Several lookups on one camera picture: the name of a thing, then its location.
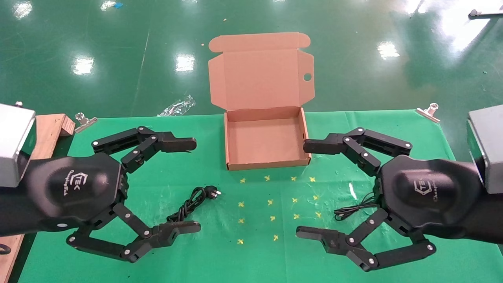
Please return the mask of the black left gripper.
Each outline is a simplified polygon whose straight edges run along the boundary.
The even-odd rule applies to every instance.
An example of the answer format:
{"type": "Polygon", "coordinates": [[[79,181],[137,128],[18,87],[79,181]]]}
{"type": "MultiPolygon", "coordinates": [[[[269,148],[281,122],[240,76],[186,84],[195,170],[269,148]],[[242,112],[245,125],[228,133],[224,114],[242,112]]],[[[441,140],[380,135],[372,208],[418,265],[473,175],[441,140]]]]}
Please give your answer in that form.
{"type": "Polygon", "coordinates": [[[79,228],[66,243],[73,248],[119,261],[135,263],[149,251],[171,246],[178,235],[196,233],[196,221],[166,222],[149,228],[124,204],[127,175],[156,153],[190,152],[195,138],[176,138],[170,131],[132,128],[94,140],[93,151],[84,157],[32,160],[17,187],[1,188],[0,234],[60,232],[79,228]],[[111,154],[131,149],[121,164],[111,154]],[[137,237],[120,245],[90,237],[93,227],[102,226],[105,215],[119,217],[137,237]]]}

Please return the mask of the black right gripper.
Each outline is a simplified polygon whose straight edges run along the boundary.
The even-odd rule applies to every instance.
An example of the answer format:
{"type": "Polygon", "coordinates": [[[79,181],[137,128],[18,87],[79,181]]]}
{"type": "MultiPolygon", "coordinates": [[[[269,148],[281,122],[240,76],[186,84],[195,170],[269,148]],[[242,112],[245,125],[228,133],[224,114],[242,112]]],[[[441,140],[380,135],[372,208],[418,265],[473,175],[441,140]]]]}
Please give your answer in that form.
{"type": "Polygon", "coordinates": [[[352,233],[298,226],[296,236],[319,241],[364,272],[419,261],[436,252],[426,235],[501,244],[502,194],[490,194],[472,162],[418,160],[400,155],[377,176],[379,208],[352,233]],[[383,222],[411,245],[372,254],[362,245],[383,222]]]}

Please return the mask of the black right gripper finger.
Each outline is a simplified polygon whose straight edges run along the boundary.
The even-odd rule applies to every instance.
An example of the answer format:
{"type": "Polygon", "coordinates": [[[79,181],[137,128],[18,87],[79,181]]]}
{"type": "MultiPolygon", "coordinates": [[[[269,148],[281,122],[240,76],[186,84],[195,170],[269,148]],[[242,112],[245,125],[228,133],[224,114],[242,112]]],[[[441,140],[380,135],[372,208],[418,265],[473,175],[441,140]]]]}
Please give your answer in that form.
{"type": "Polygon", "coordinates": [[[396,157],[408,156],[412,148],[410,142],[361,127],[346,134],[328,134],[323,140],[306,139],[303,144],[305,153],[343,154],[368,176],[376,176],[381,167],[381,161],[368,150],[396,157]]]}

